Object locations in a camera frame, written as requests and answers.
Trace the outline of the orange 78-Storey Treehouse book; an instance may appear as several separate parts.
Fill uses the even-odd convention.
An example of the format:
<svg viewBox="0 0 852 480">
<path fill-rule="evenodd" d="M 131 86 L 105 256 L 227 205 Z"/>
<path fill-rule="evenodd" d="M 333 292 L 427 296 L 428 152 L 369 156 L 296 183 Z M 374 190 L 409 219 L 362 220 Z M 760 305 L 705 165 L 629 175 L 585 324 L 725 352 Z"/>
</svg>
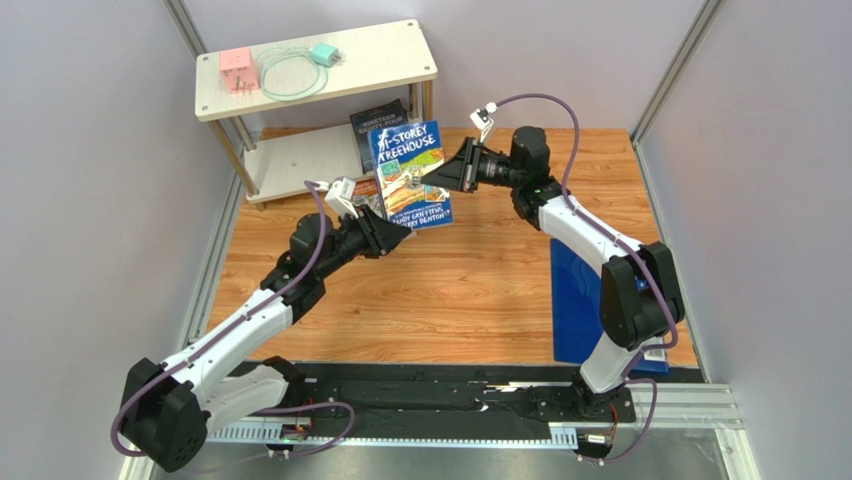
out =
<svg viewBox="0 0 852 480">
<path fill-rule="evenodd" d="M 352 204 L 368 206 L 380 217 L 385 216 L 381 192 L 375 178 L 358 180 L 352 195 Z"/>
</svg>

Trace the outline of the blue 91-Storey Treehouse book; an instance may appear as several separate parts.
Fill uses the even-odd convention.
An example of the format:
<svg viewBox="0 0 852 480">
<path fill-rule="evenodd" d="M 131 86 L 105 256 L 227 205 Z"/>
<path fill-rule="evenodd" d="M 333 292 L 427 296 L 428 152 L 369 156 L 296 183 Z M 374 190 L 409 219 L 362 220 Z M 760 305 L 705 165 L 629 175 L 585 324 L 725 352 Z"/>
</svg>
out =
<svg viewBox="0 0 852 480">
<path fill-rule="evenodd" d="M 439 123 L 420 121 L 368 134 L 385 218 L 413 230 L 454 222 L 450 193 L 427 186 L 426 174 L 445 162 Z"/>
</svg>

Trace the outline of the Nineteen Eighty-Four book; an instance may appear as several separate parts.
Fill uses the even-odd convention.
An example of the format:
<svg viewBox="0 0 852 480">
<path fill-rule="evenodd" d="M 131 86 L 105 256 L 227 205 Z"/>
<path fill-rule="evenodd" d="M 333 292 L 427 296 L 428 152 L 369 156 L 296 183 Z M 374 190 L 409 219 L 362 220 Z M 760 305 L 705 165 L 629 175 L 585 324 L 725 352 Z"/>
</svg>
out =
<svg viewBox="0 0 852 480">
<path fill-rule="evenodd" d="M 349 116 L 360 155 L 362 172 L 370 174 L 374 169 L 369 133 L 373 130 L 403 125 L 408 122 L 408 114 L 402 101 L 396 99 Z"/>
</svg>

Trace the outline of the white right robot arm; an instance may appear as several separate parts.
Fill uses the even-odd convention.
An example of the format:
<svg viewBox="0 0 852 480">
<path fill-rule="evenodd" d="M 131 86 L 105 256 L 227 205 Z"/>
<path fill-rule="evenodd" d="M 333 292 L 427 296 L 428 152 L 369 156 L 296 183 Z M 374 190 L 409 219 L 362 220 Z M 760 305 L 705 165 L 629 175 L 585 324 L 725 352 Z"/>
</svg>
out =
<svg viewBox="0 0 852 480">
<path fill-rule="evenodd" d="M 662 242 L 642 243 L 609 226 L 569 193 L 550 169 L 545 131 L 516 129 L 508 152 L 468 137 L 457 153 L 423 175 L 425 185 L 473 193 L 510 189 L 518 216 L 575 253 L 601 283 L 603 332 L 573 384 L 585 397 L 616 393 L 641 354 L 675 344 L 684 318 L 674 258 Z"/>
</svg>

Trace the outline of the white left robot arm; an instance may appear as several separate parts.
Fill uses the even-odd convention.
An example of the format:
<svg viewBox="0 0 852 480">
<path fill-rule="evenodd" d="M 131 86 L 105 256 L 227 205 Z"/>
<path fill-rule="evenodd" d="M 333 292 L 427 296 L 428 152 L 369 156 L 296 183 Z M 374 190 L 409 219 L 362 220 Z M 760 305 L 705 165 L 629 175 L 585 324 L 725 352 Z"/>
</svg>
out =
<svg viewBox="0 0 852 480">
<path fill-rule="evenodd" d="M 364 206 L 335 226 L 323 212 L 302 217 L 289 248 L 227 320 L 184 350 L 131 367 L 110 439 L 124 455 L 167 472 L 184 468 L 207 438 L 247 416 L 295 415 L 305 375 L 280 356 L 239 377 L 233 371 L 262 344 L 296 324 L 324 296 L 325 280 L 357 257 L 381 258 L 413 233 Z"/>
</svg>

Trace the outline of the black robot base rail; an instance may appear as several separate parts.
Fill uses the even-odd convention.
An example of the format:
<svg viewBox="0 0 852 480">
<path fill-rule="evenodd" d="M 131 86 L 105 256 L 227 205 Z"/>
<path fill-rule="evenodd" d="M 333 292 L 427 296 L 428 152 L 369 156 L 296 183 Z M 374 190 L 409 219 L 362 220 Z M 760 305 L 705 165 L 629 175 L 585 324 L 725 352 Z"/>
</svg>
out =
<svg viewBox="0 0 852 480">
<path fill-rule="evenodd" d="M 552 423 L 637 421 L 627 389 L 582 413 L 575 366 L 292 362 L 286 371 L 302 383 L 275 405 L 319 404 L 307 415 L 316 436 L 533 441 L 548 439 Z"/>
</svg>

